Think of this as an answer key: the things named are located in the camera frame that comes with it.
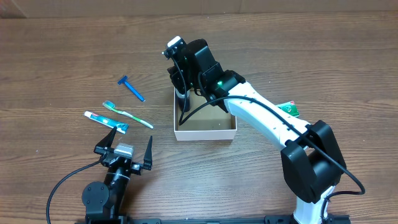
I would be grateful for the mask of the white green toothpaste tube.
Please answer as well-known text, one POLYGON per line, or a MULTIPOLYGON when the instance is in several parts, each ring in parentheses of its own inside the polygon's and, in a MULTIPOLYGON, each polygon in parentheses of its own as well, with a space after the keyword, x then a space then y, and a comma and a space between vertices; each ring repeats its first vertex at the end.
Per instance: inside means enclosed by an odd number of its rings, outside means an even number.
POLYGON ((101 116, 98 114, 95 114, 93 112, 90 111, 85 111, 84 112, 84 116, 86 116, 87 118, 89 118, 90 120, 93 120, 97 123, 100 123, 104 126, 107 126, 109 128, 116 128, 118 132, 125 134, 129 125, 127 123, 123 123, 120 121, 116 121, 110 118, 107 118, 105 116, 101 116))

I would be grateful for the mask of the blue disposable razor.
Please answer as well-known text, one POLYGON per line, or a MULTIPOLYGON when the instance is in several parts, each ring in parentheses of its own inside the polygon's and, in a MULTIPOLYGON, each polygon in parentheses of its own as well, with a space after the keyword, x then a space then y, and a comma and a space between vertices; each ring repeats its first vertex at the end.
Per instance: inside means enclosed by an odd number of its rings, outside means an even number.
POLYGON ((125 85, 141 102, 145 102, 144 97, 128 82, 128 76, 123 76, 119 81, 118 85, 125 85))

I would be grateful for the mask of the clear soap pump bottle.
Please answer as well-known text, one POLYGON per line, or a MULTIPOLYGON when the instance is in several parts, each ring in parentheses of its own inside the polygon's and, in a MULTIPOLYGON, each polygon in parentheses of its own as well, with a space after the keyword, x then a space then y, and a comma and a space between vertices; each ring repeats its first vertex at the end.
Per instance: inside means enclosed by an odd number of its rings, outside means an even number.
POLYGON ((177 97, 177 103, 180 110, 183 112, 190 111, 190 92, 188 91, 186 94, 181 94, 177 89, 175 89, 175 96, 177 97))

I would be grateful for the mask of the green soap bar pack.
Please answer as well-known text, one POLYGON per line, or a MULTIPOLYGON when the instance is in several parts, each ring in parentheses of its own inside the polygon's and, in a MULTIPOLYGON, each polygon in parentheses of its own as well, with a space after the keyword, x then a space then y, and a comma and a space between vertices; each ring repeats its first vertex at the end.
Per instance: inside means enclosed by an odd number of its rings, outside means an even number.
POLYGON ((281 103, 277 105, 282 111, 288 113, 291 116, 299 117, 300 113, 294 101, 288 101, 286 103, 281 103))

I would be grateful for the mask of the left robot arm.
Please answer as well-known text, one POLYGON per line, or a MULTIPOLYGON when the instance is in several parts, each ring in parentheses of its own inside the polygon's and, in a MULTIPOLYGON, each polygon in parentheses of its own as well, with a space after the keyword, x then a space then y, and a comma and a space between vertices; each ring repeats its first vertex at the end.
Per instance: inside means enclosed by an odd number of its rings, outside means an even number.
POLYGON ((131 176, 152 169, 152 141, 149 138, 142 163, 133 161, 134 146, 120 143, 112 147, 116 129, 112 129, 94 148, 99 163, 108 169, 104 181, 88 184, 82 193, 86 208, 85 223, 130 223, 131 219, 120 212, 124 194, 131 176))

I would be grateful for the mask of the white cardboard box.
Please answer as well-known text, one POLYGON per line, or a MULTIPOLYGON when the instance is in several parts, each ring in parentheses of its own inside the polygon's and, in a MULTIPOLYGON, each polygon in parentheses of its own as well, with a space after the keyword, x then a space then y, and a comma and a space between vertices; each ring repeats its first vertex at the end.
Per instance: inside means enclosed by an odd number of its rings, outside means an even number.
POLYGON ((238 129, 236 117, 218 106, 205 106, 180 126, 181 114, 174 95, 174 134, 178 141, 233 140, 238 129))

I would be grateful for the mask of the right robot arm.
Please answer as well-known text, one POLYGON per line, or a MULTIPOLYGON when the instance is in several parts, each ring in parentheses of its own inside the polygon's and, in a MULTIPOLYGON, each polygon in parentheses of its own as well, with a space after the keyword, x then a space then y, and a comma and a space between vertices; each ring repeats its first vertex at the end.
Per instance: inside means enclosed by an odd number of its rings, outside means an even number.
POLYGON ((283 111, 261 96, 233 70, 223 70, 204 39, 186 43, 176 36, 163 55, 173 61, 168 68, 182 111, 193 90, 206 104, 243 119, 279 150, 284 180, 297 201, 291 215, 220 219, 220 223, 350 223, 349 215, 327 212, 330 198, 346 172, 346 164, 328 124, 315 124, 283 111))

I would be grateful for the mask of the green white toothbrush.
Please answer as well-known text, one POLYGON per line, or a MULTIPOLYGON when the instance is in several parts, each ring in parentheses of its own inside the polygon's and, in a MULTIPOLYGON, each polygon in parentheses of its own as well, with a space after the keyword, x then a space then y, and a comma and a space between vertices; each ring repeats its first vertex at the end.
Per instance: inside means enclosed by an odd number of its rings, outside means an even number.
POLYGON ((102 105, 105 108, 107 108, 108 110, 113 111, 113 112, 115 112, 117 114, 121 114, 123 116, 126 116, 128 118, 131 118, 131 119, 137 121, 138 123, 143 124, 144 126, 150 128, 150 129, 154 128, 153 125, 149 124, 147 121, 144 121, 143 119, 140 119, 140 118, 138 118, 138 117, 126 112, 126 111, 121 111, 121 110, 116 109, 116 105, 113 102, 111 102, 111 101, 105 101, 105 102, 102 103, 102 105))

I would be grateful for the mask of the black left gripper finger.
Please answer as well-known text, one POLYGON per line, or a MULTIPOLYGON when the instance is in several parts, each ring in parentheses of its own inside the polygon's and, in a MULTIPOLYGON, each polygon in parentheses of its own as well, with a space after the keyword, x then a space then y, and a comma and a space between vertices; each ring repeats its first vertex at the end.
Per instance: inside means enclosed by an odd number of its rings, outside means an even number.
POLYGON ((148 144, 147 144, 147 149, 146 153, 144 155, 144 167, 152 167, 152 142, 153 142, 153 136, 149 138, 148 144))
POLYGON ((114 127, 96 146, 95 149, 106 149, 112 146, 117 127, 114 127))

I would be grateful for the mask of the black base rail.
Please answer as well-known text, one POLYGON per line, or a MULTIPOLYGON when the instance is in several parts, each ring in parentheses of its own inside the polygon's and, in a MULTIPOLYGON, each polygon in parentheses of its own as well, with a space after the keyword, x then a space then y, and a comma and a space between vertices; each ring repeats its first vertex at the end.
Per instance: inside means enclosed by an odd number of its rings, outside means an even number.
POLYGON ((161 220, 159 218, 132 219, 122 217, 119 220, 83 221, 78 224, 298 224, 293 215, 266 215, 263 218, 213 218, 213 219, 184 219, 161 220))

